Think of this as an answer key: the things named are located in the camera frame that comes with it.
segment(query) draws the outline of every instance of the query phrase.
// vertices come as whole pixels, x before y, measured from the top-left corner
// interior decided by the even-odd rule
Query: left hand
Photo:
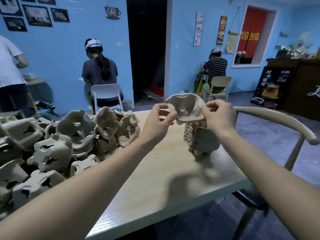
[[[153,147],[165,138],[169,126],[174,125],[174,120],[178,117],[176,111],[170,113],[169,111],[161,110],[167,108],[167,104],[154,105],[139,136],[142,140],[150,142]]]

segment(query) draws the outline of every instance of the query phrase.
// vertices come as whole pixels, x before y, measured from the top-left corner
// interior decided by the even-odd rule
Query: red curtain
[[[245,58],[254,56],[267,14],[266,11],[248,7],[237,50],[245,51]]]

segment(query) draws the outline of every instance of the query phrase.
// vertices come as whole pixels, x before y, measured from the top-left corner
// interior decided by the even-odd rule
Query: striped shirt
[[[209,70],[208,84],[211,87],[211,80],[215,76],[226,76],[228,61],[224,58],[215,58],[207,61],[203,68]],[[212,93],[222,92],[226,87],[213,87]]]

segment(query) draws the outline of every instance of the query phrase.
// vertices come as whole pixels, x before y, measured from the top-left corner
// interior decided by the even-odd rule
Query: black hair
[[[222,52],[219,51],[219,52],[216,52],[216,53],[212,53],[212,54],[210,55],[210,58],[211,58],[212,56],[218,56],[218,57],[220,57],[220,56],[222,56]]]
[[[87,46],[90,40],[92,39],[87,39],[84,45]],[[102,46],[88,47],[86,48],[86,52],[87,52],[87,55],[88,53],[98,54],[98,56],[95,57],[95,62],[101,70],[101,79],[104,81],[107,81],[111,76],[111,72],[110,72],[110,65],[109,65],[108,59],[102,55],[102,52],[103,52]]]

